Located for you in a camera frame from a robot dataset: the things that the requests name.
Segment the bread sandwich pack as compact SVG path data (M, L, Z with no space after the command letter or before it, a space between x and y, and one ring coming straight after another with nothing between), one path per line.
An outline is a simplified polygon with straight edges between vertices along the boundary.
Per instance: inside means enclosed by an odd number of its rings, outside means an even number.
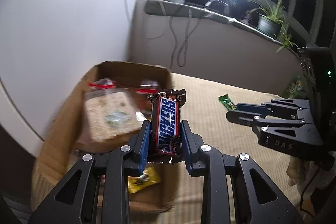
M145 116L127 89L101 89L85 94L84 110L90 139L105 143L139 130Z

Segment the green candy wrapper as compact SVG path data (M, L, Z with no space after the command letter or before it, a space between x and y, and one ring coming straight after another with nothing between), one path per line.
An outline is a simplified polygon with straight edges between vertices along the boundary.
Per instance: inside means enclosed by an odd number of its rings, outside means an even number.
M236 105L229 98L228 94L224 94L219 97L219 101L225 106L228 111L237 110Z

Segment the yellow snack packet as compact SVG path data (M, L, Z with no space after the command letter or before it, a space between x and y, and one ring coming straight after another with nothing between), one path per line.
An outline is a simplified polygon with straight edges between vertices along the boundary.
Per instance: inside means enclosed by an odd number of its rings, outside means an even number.
M128 191L130 194L139 192L148 186L161 182L161 178L153 166L145 168L139 177L128 177Z

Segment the red clear dark snack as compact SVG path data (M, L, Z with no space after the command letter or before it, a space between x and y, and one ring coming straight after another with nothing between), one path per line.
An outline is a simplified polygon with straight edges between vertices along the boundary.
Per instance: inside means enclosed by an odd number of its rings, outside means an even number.
M113 81L109 78L105 78L105 79L97 80L93 83L88 83L88 86L92 90L112 89L112 88L115 88L117 86L117 83L116 83L116 81Z

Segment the green snack bag background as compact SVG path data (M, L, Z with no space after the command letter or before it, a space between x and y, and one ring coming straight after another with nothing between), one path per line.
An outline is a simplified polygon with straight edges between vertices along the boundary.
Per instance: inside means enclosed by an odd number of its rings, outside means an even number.
M308 95L305 90L302 78L300 76L296 76L295 79L290 82L281 96L285 99L307 99Z

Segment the Snickers bar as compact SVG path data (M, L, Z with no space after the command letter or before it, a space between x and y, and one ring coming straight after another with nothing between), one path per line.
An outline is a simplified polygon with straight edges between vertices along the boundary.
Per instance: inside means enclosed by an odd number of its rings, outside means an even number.
M148 162L183 161L181 107L186 102L186 90L165 89L148 95L147 99L151 102Z

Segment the potted spider plant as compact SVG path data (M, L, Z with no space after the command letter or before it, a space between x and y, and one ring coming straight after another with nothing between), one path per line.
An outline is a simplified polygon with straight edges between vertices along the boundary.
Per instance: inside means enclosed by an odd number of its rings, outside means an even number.
M276 53L282 50L291 51L297 49L298 45L292 42L292 35L288 32L289 23L283 14L285 7L282 4L282 0L277 0L272 5L267 0L264 1L266 3L265 6L249 10L250 14L257 13L259 15L257 29L280 43Z

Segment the white cabinet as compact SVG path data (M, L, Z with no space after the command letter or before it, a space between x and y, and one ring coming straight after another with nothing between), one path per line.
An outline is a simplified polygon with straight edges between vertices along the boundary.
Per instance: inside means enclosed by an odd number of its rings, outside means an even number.
M128 58L137 0L1 0L1 125L37 156L75 85Z

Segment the grey window sill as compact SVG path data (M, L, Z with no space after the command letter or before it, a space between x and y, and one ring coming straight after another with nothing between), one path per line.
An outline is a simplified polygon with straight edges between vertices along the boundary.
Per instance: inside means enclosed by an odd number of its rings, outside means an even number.
M190 5L181 5L179 3L168 2L163 0L146 0L144 11L147 15L152 16L172 16L172 17L189 17L189 10L191 10L191 17L195 19L207 19L212 22L220 24L229 24L238 29L244 30L255 34L263 39L266 39L272 43L275 43L280 46L280 43L272 39L270 36L262 33L257 28L250 27L242 22L239 22L235 18L230 18L216 12L210 11L208 9L201 9L199 7L190 6Z

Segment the red clear round pastry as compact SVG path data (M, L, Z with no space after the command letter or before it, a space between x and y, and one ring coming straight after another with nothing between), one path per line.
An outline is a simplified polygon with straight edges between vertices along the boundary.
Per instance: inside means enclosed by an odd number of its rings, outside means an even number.
M154 80L142 80L136 89L138 94L155 94L159 91L159 83Z

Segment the brown cardboard box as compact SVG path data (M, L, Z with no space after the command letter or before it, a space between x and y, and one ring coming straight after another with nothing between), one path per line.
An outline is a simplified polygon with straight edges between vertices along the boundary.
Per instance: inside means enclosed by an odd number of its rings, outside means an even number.
M78 82L53 119L37 157L31 186L36 209L81 155L126 144L150 118L150 81L172 87L168 69L156 65L106 61Z

